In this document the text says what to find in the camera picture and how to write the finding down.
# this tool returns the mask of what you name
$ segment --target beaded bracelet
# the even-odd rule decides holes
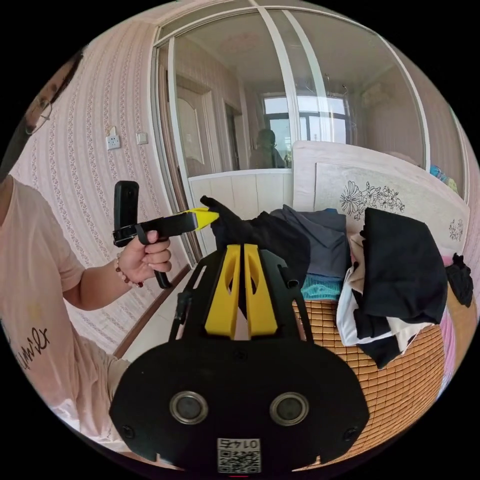
[[[129,287],[137,287],[137,288],[142,288],[144,286],[144,283],[142,281],[139,281],[138,283],[135,283],[131,281],[123,272],[122,269],[120,268],[119,264],[119,259],[120,259],[120,253],[117,254],[116,259],[115,259],[115,271],[118,273],[118,276],[129,286]]]

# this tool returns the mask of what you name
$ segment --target clothing pile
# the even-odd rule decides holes
[[[403,354],[425,327],[438,325],[447,303],[447,271],[424,223],[367,208],[349,238],[353,266],[338,301],[345,346],[357,345],[379,369]]]
[[[285,220],[310,243],[310,263],[305,282],[301,283],[303,297],[337,301],[351,265],[346,216],[332,208],[300,212],[287,205],[271,215]]]
[[[455,255],[445,268],[429,228],[413,218],[367,208],[363,231],[347,235],[346,217],[334,209],[298,212],[284,205],[242,220],[214,198],[200,201],[219,213],[211,224],[218,250],[254,244],[281,257],[306,300],[338,300],[342,343],[358,346],[379,369],[405,353],[421,330],[440,324],[448,283],[462,305],[472,303],[463,257]]]

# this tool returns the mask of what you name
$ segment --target pink t-shirt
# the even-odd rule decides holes
[[[33,387],[77,431],[113,450],[128,450],[108,414],[113,357],[76,332],[63,299],[84,267],[47,201],[16,180],[0,227],[0,266],[0,319]]]

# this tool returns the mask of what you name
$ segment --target light switch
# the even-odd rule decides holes
[[[140,132],[136,134],[136,143],[137,145],[145,145],[149,142],[147,134],[145,132]]]

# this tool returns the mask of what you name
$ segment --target floral pattern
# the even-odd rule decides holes
[[[360,190],[353,181],[348,181],[340,196],[341,209],[355,220],[361,220],[367,208],[381,209],[389,212],[403,213],[405,204],[399,199],[399,193],[388,186],[372,186],[366,183],[365,190]]]
[[[462,235],[464,234],[464,222],[462,219],[452,220],[450,226],[448,227],[450,230],[450,238],[452,240],[457,240],[459,242],[462,239]]]

